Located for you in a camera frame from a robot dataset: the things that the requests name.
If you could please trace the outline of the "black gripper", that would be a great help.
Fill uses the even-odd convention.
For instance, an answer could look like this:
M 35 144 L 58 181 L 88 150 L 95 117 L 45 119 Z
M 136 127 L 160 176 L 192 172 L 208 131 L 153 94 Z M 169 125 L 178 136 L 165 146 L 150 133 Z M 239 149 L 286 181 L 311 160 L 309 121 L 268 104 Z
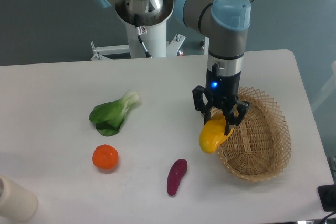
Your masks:
M 241 73 L 233 76 L 222 75 L 219 64 L 215 63 L 206 73 L 206 88 L 198 85 L 192 90 L 194 107 L 204 117 L 204 125 L 211 118 L 213 98 L 223 103 L 226 119 L 224 135 L 229 135 L 234 126 L 239 126 L 250 108 L 250 102 L 237 100 Z

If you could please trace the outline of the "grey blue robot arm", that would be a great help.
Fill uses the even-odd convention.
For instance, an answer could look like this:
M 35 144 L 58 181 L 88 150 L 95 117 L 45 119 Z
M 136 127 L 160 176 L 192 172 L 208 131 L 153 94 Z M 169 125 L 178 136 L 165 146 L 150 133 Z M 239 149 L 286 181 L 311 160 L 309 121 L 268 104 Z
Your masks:
M 124 22 L 130 56 L 158 58 L 176 55 L 166 37 L 171 16 L 208 38 L 206 85 L 193 90 L 196 110 L 211 117 L 218 108 L 225 117 L 224 134 L 240 125 L 249 103 L 238 98 L 238 87 L 254 0 L 96 0 L 115 6 Z

